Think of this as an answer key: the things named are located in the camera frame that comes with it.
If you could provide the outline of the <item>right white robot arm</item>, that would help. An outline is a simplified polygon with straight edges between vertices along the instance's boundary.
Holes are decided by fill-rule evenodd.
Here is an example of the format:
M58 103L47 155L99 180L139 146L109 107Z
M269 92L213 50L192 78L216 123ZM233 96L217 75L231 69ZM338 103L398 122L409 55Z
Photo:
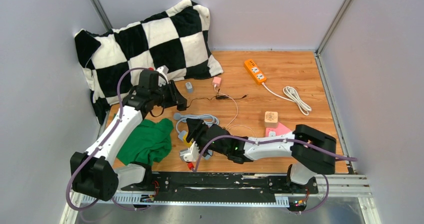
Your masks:
M298 193L316 174L332 175L336 166L336 139L322 131L298 124L294 131L273 137L241 137L217 124L208 126L203 120L188 119L186 141L190 147L180 150L184 162L196 162L212 151L237 164L264 158L293 157L287 173L286 188Z

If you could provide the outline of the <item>yellow cube socket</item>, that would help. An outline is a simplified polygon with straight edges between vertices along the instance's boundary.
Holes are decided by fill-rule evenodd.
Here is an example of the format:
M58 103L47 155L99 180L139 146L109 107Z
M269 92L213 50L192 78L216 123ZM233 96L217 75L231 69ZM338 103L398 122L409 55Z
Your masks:
M186 138L183 138L183 143L184 145L186 145L187 147L190 147L192 145L192 141L187 141Z

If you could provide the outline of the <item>beige cube socket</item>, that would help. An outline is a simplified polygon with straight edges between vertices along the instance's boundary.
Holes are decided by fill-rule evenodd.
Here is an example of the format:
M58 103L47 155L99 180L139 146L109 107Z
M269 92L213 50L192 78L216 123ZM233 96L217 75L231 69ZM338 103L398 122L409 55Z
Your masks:
M264 126L266 128L277 128L279 125L279 114L274 111L264 113Z

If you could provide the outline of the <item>pink usb charger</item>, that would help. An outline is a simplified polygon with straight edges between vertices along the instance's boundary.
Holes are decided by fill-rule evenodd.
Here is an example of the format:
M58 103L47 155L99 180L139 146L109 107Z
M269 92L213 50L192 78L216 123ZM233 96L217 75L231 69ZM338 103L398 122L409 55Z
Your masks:
M214 77L212 79L212 85L214 88L220 87L222 83L222 79L220 77Z

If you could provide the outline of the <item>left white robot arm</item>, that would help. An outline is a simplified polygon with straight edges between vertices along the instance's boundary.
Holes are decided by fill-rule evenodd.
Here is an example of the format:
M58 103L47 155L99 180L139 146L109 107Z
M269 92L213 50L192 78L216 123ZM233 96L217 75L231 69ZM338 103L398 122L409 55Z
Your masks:
M149 190L153 185L151 166L131 161L123 168L113 169L114 161L132 131L151 114L154 107L162 109L187 108L187 100L178 91L175 82L168 80L163 67L156 70L140 68L138 84L127 96L121 95L121 84L130 71L124 72L117 84L119 111L100 137L84 152L75 152L70 158L71 178L66 187L66 199L74 191L108 201L123 187L135 185Z

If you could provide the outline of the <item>black adapter with thin cable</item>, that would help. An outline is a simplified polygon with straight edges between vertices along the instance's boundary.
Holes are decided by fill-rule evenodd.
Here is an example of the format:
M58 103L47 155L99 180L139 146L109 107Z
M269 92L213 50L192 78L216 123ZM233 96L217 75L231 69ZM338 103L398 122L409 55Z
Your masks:
M192 99L192 100L190 101L190 103L187 105L187 108L189 108L189 107L191 106L191 104L192 104L192 102L193 102L194 100L203 100L203 99L207 99L207 100L209 100L209 101L212 101L213 99L215 99L215 100L226 100L226 99L230 99L230 97L229 97L229 96L227 96L227 95L215 95L215 96L213 96L213 97L211 97L211 98L207 98L207 97L194 98L194 99Z

